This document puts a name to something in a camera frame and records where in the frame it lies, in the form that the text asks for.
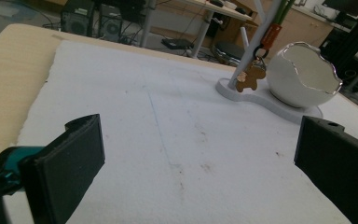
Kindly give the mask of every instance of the desk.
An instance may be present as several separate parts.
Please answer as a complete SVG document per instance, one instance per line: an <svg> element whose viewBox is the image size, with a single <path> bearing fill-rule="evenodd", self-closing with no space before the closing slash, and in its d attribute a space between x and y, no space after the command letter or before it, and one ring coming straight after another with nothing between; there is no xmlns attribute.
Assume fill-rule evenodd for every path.
<svg viewBox="0 0 358 224"><path fill-rule="evenodd" d="M206 0L181 0L181 1L191 4L191 5L194 5L194 6L197 6L197 7L203 7L207 10L206 14L204 15L199 34L197 36L197 41L196 41L194 48L191 52L192 58L197 58L197 55L199 54L200 47L202 45L202 42L206 35L206 32L209 28L209 24L211 23L212 16L213 16L214 12L217 12L217 13L220 13L223 15L227 15L229 17L232 17L232 18L235 18L235 19L238 19L241 21L248 21L248 20L252 19L251 17L249 17L247 15L242 15L239 12L237 12L236 10L233 10L231 8L217 7L215 5L212 5L209 1L206 1ZM153 16L154 10L156 10L156 0L150 0L148 8L147 8L144 32L142 34L142 39L141 39L141 47L142 48L146 45L147 36L149 34L150 27L151 27L150 21L151 21L151 17Z"/></svg>
<svg viewBox="0 0 358 224"><path fill-rule="evenodd" d="M146 153L143 155L145 159L155 161L157 164L151 165L147 163L147 161L133 164L131 163L131 156L127 157L124 161L121 160L123 159L121 157L117 163L116 161L113 162L115 165L114 169L107 171L106 168L112 165L112 158L110 158L108 154L125 153L127 149L120 147L110 148L106 145L105 150L108 150L108 157L107 164L104 166L105 169L102 173L97 175L98 178L91 185L90 193L86 194L85 200L79 205L73 217L71 217L70 223L104 223L115 221L118 223L349 223L348 220L339 213L336 207L332 205L321 192L312 186L311 182L293 165L299 126L276 117L258 105L233 103L218 96L213 89L214 83L220 77L220 74L222 76L230 76L233 72L233 68L220 64L200 62L198 60L147 49L137 49L84 36L58 33L31 26L8 26L6 30L0 34L0 151L8 147L8 145L16 143L21 127L27 119L29 108L48 77L48 70L52 65L55 50L63 39L205 67L205 71L211 73L211 76L201 75L196 78L196 81L198 81L197 85L201 85L204 91L209 91L212 95L190 94L187 95L187 97L190 97L187 99L191 101L182 102L179 105L186 105L188 103L192 106L192 109L198 108L198 106L204 106L202 104L192 104L196 103L195 100L197 100L198 97L201 97L207 100L206 104L210 105L211 109L222 108L225 110L224 112L231 113L230 108L234 106L243 110L244 117L240 116L240 118L245 118L243 125L244 128L248 130L246 133L236 134L237 137L243 140L245 144L243 147L225 148L225 146L221 146L223 151L217 150L218 148L212 148L212 151L208 152L206 150L207 145L221 145L222 139L215 138L213 135L219 134L220 131L230 132L230 125L238 126L238 122L232 118L234 116L230 114L228 114L228 119L225 119L231 120L228 125L220 123L219 120L208 123L202 121L200 114L193 114L197 115L197 117L193 117L193 119L199 119L198 121L201 121L194 124L189 123L195 130L201 131L201 133L198 133L201 140L204 140L204 142L198 142L201 151L192 152L192 147L184 147L183 150L186 152L186 155L192 159L185 161L182 165L179 163L176 164L176 162L186 159L187 157L183 155L176 155L178 157L174 157L172 153L175 154L175 152L170 151L168 153L172 156L172 164L167 169L162 170L154 169L158 168L158 164L164 163L164 161L155 161L155 154ZM177 79L183 81L192 78L185 74L181 76L180 71L173 74L173 77L177 77ZM223 107L216 105L214 101L220 102L219 104L223 104ZM347 128L347 133L358 138L358 106L350 103L341 95L338 95L328 104L322 105L321 109L326 119L342 124ZM219 111L211 110L210 113L205 113L204 115L207 118L219 116L219 114L216 114L217 112ZM102 125L110 121L111 120L105 119ZM268 123L268 127L260 126L259 122ZM221 130L215 129L215 124L222 125ZM118 128L128 128L128 125L129 124L124 124L124 126ZM168 129L169 133L173 132L175 128L176 127L172 127ZM204 138L205 134L211 135L209 135L209 138ZM259 136L263 134L266 134L268 138L260 143L260 147L248 148L246 146L246 144L251 144L253 138L259 138ZM191 133L183 133L183 135L191 136ZM117 139L116 136L110 136L110 139L115 138L115 141L121 141ZM188 139L184 138L182 142L176 144L190 144L187 140ZM110 141L113 140L106 139L106 143L110 143ZM132 144L136 144L137 147L145 147L142 142ZM136 154L132 154L132 156L135 156L138 160L143 158ZM130 168L130 172L127 173L129 176L120 175L120 172L123 172L122 169L125 168L121 166L121 164L123 164L122 162L126 164L126 167ZM140 178L140 180L144 180L145 177L141 175L143 170L136 170L134 168L138 167L138 165L146 165L146 172L157 172L155 174L158 176L172 175L171 181L173 181L173 185L178 187L178 195L175 193L173 195L164 194L167 198L160 198L159 188L163 188L163 186L159 187L158 181L152 181L152 183L148 181L144 182L143 185L139 185L141 184L138 182L139 180L136 178L133 179L133 177L136 176ZM295 178L291 176L292 174L284 173L286 168L283 167L292 165L293 167L290 168L290 170L291 172L295 172ZM240 168L240 170L236 173L231 173L232 169L236 167ZM114 186L105 186L99 190L108 190L111 194L90 198L90 195L99 192L98 189L93 189L93 187L101 187L99 181L101 181L103 175L106 175L106 172L112 176L108 178L117 182L115 182L116 184ZM273 180L267 180L266 182L266 176L275 173L278 175L275 176ZM244 179L233 179L232 175L234 175L234 177L246 175L246 177ZM182 190L179 181L181 181L180 183L183 182L183 188L186 188L186 190ZM247 186L254 186L255 183L268 184L259 185L256 189L248 189ZM282 184L289 189L278 188ZM125 190L126 186L131 189L135 188L140 190L134 191L133 194L115 191L117 187L121 187L122 190ZM248 192L244 191L242 187L255 193L255 195L248 195L248 200L242 200L241 197L237 199L232 192L240 192L241 194L239 194L239 196L243 196L243 194L247 194ZM306 189L304 194L299 191L303 188ZM147 195L145 198L138 197L140 195L145 196L145 194ZM11 202L8 204L10 209L18 209L18 212L20 212L20 214L15 213L14 221L20 220L18 223L29 223L23 221L25 217L23 209L26 208L26 206L16 206L16 195L17 194L15 194L13 199L10 198ZM100 200L104 198L113 201L101 202ZM158 206L156 202L160 202L161 200L171 202L170 206L160 207L160 210L153 210L153 208L156 208L155 206ZM230 201L236 202L236 206L233 206L233 204L226 206L225 202Z"/></svg>

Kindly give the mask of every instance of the chair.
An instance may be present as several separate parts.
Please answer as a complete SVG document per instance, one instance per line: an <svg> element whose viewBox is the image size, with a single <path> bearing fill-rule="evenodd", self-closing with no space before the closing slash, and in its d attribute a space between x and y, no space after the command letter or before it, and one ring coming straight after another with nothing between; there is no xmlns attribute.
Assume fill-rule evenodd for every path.
<svg viewBox="0 0 358 224"><path fill-rule="evenodd" d="M249 46L245 27L241 27L241 37L244 47L223 40L212 46L212 53L220 63L232 66L237 66L240 63L245 49Z"/></svg>

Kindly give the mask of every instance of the cable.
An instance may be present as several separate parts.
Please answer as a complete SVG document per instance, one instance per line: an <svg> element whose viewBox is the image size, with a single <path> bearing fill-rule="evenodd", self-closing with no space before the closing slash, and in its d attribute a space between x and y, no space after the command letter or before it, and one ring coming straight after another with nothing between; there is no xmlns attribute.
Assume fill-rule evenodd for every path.
<svg viewBox="0 0 358 224"><path fill-rule="evenodd" d="M132 21L130 21L130 23L126 26L126 28L124 28L124 30L121 32L121 35L124 35L124 32L126 32L126 30L132 25Z"/></svg>
<svg viewBox="0 0 358 224"><path fill-rule="evenodd" d="M52 24L50 23L47 23L47 24L43 24L42 25L43 28L49 28L51 30L59 30L61 28L61 23L58 21L58 22L54 22Z"/></svg>
<svg viewBox="0 0 358 224"><path fill-rule="evenodd" d="M162 34L157 34L157 33L153 33L154 35L161 35L164 39L167 39L168 37L166 35L162 35Z"/></svg>
<svg viewBox="0 0 358 224"><path fill-rule="evenodd" d="M92 30L95 29L95 25L97 25L97 22L100 21L100 19L97 19L95 22L94 22L94 25L92 25Z"/></svg>
<svg viewBox="0 0 358 224"><path fill-rule="evenodd" d="M213 55L210 55L210 54L202 52L202 51L199 52L199 55L200 56L198 56L197 58L202 60L202 61L207 61L207 62L212 62L212 63L219 63L219 61Z"/></svg>
<svg viewBox="0 0 358 224"><path fill-rule="evenodd" d="M144 28L143 28L143 26L141 26L141 28L132 36L132 39L131 39L131 41L130 41L130 45L132 44L132 41L134 40L134 38L139 34L139 32L141 31L141 30L143 30Z"/></svg>
<svg viewBox="0 0 358 224"><path fill-rule="evenodd" d="M106 21L103 22L102 26L104 26L108 21L111 21L111 20L122 21L121 15L116 15L114 17L109 17Z"/></svg>
<svg viewBox="0 0 358 224"><path fill-rule="evenodd" d="M46 16L43 12L39 11L38 9L34 8L34 7L31 7L30 5L28 4L25 4L23 2L20 2L20 1L16 1L16 0L0 0L1 2L8 2L8 3L13 3L13 4L17 4L17 5L20 5L20 6L24 6L24 7L28 7L29 9L35 11L35 12L38 12L40 15L42 15L43 17L45 17L48 22L50 23L51 25L51 29L53 27L53 22L51 21L51 19Z"/></svg>
<svg viewBox="0 0 358 224"><path fill-rule="evenodd" d="M171 1L172 1L172 0L167 0L167 1L160 2L160 3L157 3L156 6L161 5L161 4L165 4L165 3L169 3L169 2L171 2Z"/></svg>
<svg viewBox="0 0 358 224"><path fill-rule="evenodd" d="M203 9L205 9L205 6L206 6L206 2L204 3L204 5L200 8L199 12L197 12L193 18L191 19L191 21L188 23L187 27L185 28L185 30L180 34L179 38L178 39L181 39L183 37L183 35L185 34L185 32L188 30L188 28L190 27L191 23L193 23L193 21L196 19L197 16L201 16L201 12Z"/></svg>

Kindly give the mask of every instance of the table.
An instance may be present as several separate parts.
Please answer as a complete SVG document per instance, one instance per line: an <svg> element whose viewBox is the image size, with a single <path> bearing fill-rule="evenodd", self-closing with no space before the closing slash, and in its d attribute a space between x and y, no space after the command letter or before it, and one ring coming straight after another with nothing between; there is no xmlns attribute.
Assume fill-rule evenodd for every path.
<svg viewBox="0 0 358 224"><path fill-rule="evenodd" d="M200 27L199 34L197 36L197 41L194 45L193 50L191 51L191 57L197 58L197 55L199 54L201 44L204 40L204 37L206 35L206 32L208 31L209 24L211 23L213 14L215 12L221 13L223 15L230 16L232 18L241 20L241 21L248 21L252 18L247 15L242 15L236 10L233 10L228 7L217 7L215 5L212 5L209 1L206 0L181 0L182 2L197 6L197 7L203 7L207 10L206 14L204 15L202 25ZM147 36L150 31L151 27L151 17L153 16L154 10L156 10L156 0L149 1L147 13L146 13L146 19L145 19L145 25L144 25L144 32L142 34L141 39L141 47L143 48L146 45L147 42Z"/></svg>

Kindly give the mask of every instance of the black equipment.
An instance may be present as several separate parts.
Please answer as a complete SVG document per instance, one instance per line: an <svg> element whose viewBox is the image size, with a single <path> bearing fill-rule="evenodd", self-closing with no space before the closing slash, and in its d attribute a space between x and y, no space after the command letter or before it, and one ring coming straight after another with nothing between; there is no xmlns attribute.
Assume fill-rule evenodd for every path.
<svg viewBox="0 0 358 224"><path fill-rule="evenodd" d="M121 38L122 24L123 20L121 19L121 13L118 7L101 4L98 37L104 40L118 42Z"/></svg>
<svg viewBox="0 0 358 224"><path fill-rule="evenodd" d="M65 124L46 147L9 147L0 153L0 224L10 223L3 195L25 188L36 224L65 223L80 204L105 156L99 115Z"/></svg>
<svg viewBox="0 0 358 224"><path fill-rule="evenodd" d="M339 124L303 117L295 165L351 223L358 223L358 139Z"/></svg>
<svg viewBox="0 0 358 224"><path fill-rule="evenodd" d="M324 0L322 5L354 17L358 16L358 0Z"/></svg>
<svg viewBox="0 0 358 224"><path fill-rule="evenodd" d="M145 9L145 3L145 0L113 0L111 6L120 8L123 20L141 23L143 22L141 11Z"/></svg>
<svg viewBox="0 0 358 224"><path fill-rule="evenodd" d="M94 2L90 0L68 0L61 12L63 32L92 36Z"/></svg>

